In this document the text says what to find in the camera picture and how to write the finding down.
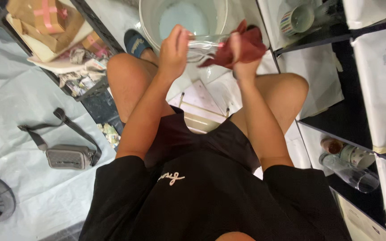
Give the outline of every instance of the bag strap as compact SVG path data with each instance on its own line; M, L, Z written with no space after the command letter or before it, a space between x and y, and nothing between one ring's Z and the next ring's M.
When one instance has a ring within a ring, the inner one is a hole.
M79 135L81 135L82 137L84 137L86 140L90 141L93 145L96 146L96 151L94 152L94 154L92 155L92 162L91 162L91 166L95 166L96 163L99 161L99 159L101 158L101 155L102 155L102 151L101 149L99 148L98 144L96 144L96 142L94 141L93 138L90 137L90 135L88 135L87 133L85 133L83 131L83 129L81 129L77 124L75 124L74 122L72 122L66 115L65 115L65 112L64 110L62 110L61 108L57 108L53 114L59 118L62 122L59 124L59 125L50 125L50 124L39 124L39 125L36 125L34 127L29 127L27 125L21 125L21 126L18 126L18 128L22 131L26 131L29 133L29 135L31 136L32 140L35 142L35 144L38 146L38 149L40 149L41 151L46 151L47 150L47 144L46 142L43 140L43 138L35 133L34 131L35 130L38 130L38 129L43 129L43 128L47 128L47 127L60 127L61 125L63 124L66 124L67 126L69 126L71 129L73 129L75 132L77 132Z

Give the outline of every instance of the cardboard box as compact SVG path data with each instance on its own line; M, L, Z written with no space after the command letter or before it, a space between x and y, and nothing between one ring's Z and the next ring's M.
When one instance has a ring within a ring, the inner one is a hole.
M95 31L93 31L93 33L83 41L83 47L88 51L96 54L98 57L101 57L102 54L108 56L107 45Z
M22 34L27 34L39 40L54 53L68 47L84 23L84 18L75 8L62 4L67 9L68 18L65 20L64 33L45 35L35 28L35 16L30 4L33 0L10 0L7 10L12 15L13 27Z
M42 34L65 32L67 10L58 0L32 0L35 28Z

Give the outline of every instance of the black shorts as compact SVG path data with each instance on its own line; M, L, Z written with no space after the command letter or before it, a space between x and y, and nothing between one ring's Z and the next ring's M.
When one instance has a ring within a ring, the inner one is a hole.
M254 172L259 159L244 133L228 118L217 129L207 134L191 132L184 121L184 111L173 107L175 114L162 117L156 138L144 162L150 168L196 150L208 150L242 164Z

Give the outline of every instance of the gray crossbody bag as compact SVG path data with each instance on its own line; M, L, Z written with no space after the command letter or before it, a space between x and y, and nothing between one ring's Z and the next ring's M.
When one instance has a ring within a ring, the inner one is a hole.
M21 125L18 126L18 128L22 131L28 132L35 144L38 146L38 149L46 153L48 164L51 168L84 170L88 166L95 166L102 154L101 149L99 149L96 142L77 124L67 118L65 112L61 108L57 108L53 114L62 121L59 125L44 123L34 127ZM42 137L34 132L35 130L47 127L60 127L63 124L66 124L71 129L75 130L79 135L94 144L96 146L96 151L90 150L86 146L75 145L55 145L52 148L48 148Z

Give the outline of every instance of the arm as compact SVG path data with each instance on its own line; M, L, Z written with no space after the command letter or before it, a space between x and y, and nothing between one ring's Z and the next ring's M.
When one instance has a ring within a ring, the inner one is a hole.
M231 37L231 48L235 61L241 54L241 40L238 33ZM248 139L259 157L263 171L274 165L294 166L290 159L284 134L271 109L256 87L256 71L260 60L235 64L245 109Z
M144 159L156 137L168 90L186 67L187 44L188 33L181 25L176 25L162 42L159 70L126 123L117 158L139 156Z

